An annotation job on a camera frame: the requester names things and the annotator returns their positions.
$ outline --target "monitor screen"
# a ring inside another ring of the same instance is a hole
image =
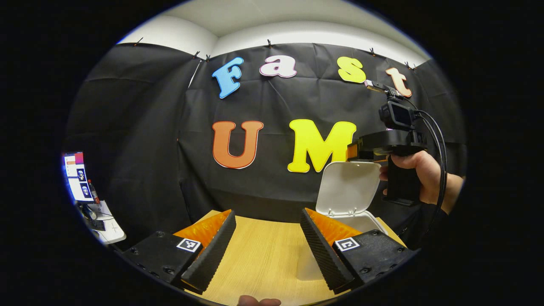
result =
[[[83,152],[63,154],[63,171],[66,174],[66,187],[76,201],[92,202],[91,190],[87,183],[87,173],[83,163]]]

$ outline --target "white desk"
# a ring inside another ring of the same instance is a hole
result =
[[[98,239],[102,243],[110,244],[126,239],[127,235],[115,221],[106,201],[100,201],[100,206],[89,204],[89,208],[96,213],[96,220],[104,221],[106,230],[97,230]]]

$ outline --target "wooden table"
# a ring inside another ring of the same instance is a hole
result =
[[[212,210],[200,220],[217,213]],[[380,218],[377,219],[391,238],[404,245]],[[298,223],[236,216],[236,230],[208,289],[201,297],[236,306],[240,295],[250,295],[259,301],[277,298],[282,306],[295,306],[338,296],[329,290],[323,278],[307,281],[296,278],[299,254],[306,246]]]

